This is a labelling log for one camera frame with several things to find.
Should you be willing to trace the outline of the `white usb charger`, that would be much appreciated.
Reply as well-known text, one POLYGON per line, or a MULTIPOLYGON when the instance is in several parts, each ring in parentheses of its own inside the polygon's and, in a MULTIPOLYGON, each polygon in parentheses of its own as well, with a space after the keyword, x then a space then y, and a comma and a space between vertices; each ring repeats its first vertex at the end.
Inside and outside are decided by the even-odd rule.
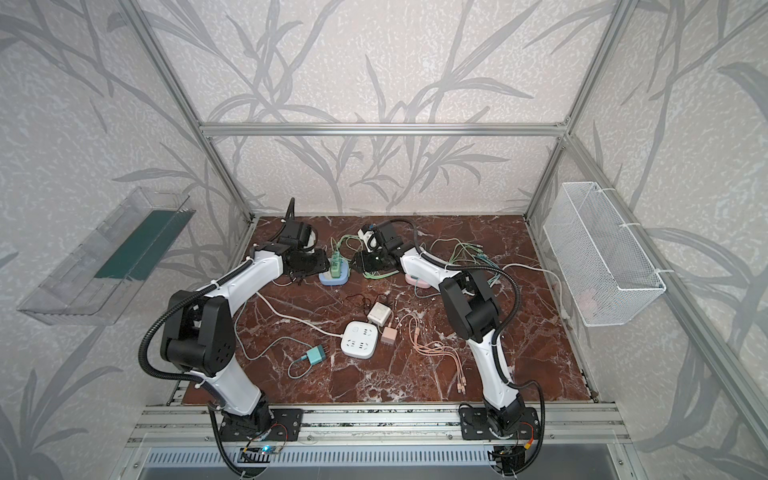
POLYGON ((392 309, 389 306, 376 302, 367 313, 366 318, 370 323, 383 328, 386 326, 391 316, 392 309))

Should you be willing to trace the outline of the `pink usb charger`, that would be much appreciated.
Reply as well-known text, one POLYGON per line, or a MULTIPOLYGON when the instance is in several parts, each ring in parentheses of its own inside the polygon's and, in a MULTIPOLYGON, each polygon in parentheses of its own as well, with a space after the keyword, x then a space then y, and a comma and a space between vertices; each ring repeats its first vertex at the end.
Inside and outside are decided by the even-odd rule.
POLYGON ((381 334, 381 341, 386 345, 393 345, 397 339, 398 330, 391 327, 384 327, 381 334))

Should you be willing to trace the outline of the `teal usb charger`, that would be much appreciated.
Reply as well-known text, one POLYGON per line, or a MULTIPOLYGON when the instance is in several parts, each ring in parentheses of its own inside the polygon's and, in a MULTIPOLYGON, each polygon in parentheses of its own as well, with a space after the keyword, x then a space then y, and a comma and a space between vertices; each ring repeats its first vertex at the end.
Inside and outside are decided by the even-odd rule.
POLYGON ((311 366, 317 365, 326 359, 326 352, 322 345, 311 347, 305 354, 306 360, 311 366))

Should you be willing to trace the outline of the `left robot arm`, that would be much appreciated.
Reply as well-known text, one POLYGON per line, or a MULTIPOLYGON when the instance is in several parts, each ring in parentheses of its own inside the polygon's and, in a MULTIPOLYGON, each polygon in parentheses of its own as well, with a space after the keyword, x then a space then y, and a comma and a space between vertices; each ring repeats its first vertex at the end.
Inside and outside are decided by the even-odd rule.
POLYGON ((276 237, 256 245, 236 268, 198 290, 176 292, 140 342, 141 369, 153 378, 200 386, 226 418, 266 429, 268 403, 235 358, 234 315, 283 275, 299 280, 328 271, 328 256, 316 242, 311 225, 285 219, 276 237))

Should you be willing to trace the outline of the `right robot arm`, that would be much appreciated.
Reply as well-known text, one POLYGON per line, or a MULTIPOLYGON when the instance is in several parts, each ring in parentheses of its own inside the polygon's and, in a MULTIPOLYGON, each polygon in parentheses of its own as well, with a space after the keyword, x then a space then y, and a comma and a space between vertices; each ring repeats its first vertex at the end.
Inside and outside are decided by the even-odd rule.
POLYGON ((366 224, 358 230, 358 238, 374 258, 440 292, 450 325, 471 349, 491 431, 500 438, 511 436, 526 408, 521 390, 537 384, 534 380, 516 382, 502 349, 501 334, 522 304, 518 283, 498 267, 462 266, 427 252, 419 244, 415 223, 405 218, 366 224), (513 307, 505 318, 488 272, 506 278, 513 288, 513 307))

